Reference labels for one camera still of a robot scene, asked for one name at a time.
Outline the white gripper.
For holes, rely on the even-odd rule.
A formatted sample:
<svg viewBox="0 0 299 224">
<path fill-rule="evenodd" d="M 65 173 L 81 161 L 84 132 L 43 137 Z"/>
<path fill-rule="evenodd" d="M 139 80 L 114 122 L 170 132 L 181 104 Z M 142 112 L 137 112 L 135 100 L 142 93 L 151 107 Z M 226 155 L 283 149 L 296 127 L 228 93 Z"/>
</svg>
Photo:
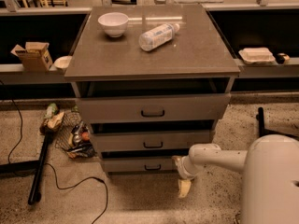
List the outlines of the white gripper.
<svg viewBox="0 0 299 224">
<path fill-rule="evenodd" d="M 178 168 L 180 177 L 183 178 L 178 181 L 178 196 L 180 199 L 182 199 L 185 198 L 190 191 L 192 184 L 190 180 L 195 179 L 197 175 L 197 168 L 188 156 L 181 157 L 175 155 L 172 157 L 172 160 Z"/>
</svg>

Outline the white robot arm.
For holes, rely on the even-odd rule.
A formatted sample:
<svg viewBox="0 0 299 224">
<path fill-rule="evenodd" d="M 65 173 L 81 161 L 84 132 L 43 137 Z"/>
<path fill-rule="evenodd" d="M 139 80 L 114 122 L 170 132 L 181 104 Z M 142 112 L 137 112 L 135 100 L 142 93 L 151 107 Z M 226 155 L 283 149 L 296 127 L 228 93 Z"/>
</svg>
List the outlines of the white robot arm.
<svg viewBox="0 0 299 224">
<path fill-rule="evenodd" d="M 247 150 L 223 150 L 216 144 L 191 146 L 173 158 L 180 198 L 205 165 L 242 174 L 241 224 L 299 224 L 299 142 L 280 134 L 255 140 Z"/>
</svg>

